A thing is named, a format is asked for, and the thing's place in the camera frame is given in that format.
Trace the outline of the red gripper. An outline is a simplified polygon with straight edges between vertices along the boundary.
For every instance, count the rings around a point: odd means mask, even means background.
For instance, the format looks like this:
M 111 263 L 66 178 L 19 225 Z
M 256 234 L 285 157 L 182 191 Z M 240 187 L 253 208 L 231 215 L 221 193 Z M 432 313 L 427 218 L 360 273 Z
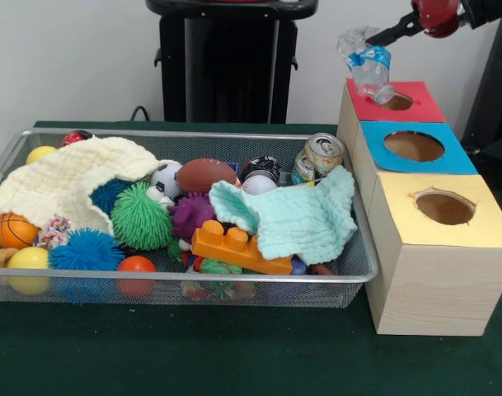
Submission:
M 420 25 L 426 35 L 445 38 L 459 28 L 457 11 L 459 0 L 412 0 L 412 7 L 418 12 L 403 16 L 399 22 L 364 42 L 371 46 L 388 46 L 402 37 L 411 37 L 420 32 Z

